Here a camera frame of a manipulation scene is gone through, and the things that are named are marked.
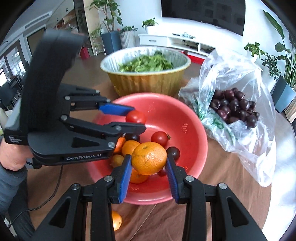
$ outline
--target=blue gripper pad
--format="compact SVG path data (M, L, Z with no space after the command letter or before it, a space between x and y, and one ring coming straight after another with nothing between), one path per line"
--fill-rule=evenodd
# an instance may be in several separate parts
M178 203L178 200L180 198L179 191L178 191L178 183L177 183L177 179L175 177L172 165L176 166L175 161L173 160L173 164L172 164L169 158L167 158L167 162L165 164L165 170L167 172L168 182L170 184L170 191L172 193L174 200L176 201L176 203Z
M104 114L121 116L126 116L130 111L134 109L135 108L131 106L113 103L106 103L105 105L99 107L99 110L102 111Z
M128 158L128 163L124 169L124 173L120 182L120 193L119 193L119 202L122 203L123 200L126 198L126 194L128 192L128 185L131 178L131 155L126 155L124 162Z

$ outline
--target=aluminum foil container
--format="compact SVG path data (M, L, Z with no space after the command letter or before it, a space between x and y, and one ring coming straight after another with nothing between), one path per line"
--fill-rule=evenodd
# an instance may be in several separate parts
M162 52L174 64L174 68L158 72L120 72L119 63L125 64L141 55L152 56L156 51ZM108 55L101 62L101 69L108 73L119 96L140 92L175 96L180 89L184 70L190 64L190 58L177 50L145 46L122 49Z

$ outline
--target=human hand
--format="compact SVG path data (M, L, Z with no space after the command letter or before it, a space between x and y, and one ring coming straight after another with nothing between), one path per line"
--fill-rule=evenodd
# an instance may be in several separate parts
M33 154L29 146L13 145L5 142L4 138L0 144L0 163L8 170L18 171L22 169L27 158L32 158Z

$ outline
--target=bag of fruit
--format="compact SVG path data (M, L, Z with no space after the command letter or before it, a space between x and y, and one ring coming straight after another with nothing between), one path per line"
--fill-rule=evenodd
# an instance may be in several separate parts
M258 66L236 52L214 50L199 78L181 88L179 97L196 112L208 136L237 153L262 187L270 185L276 163L275 109Z

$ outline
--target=blue planter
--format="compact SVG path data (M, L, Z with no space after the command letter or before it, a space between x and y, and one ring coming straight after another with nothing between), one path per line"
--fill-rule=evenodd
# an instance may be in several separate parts
M122 49L118 31L102 34L101 37L106 54L111 54L117 50Z
M274 107L276 111L278 113L283 112L284 109L292 102L295 96L295 91L288 85L283 77L280 76L272 93L272 99L274 101Z

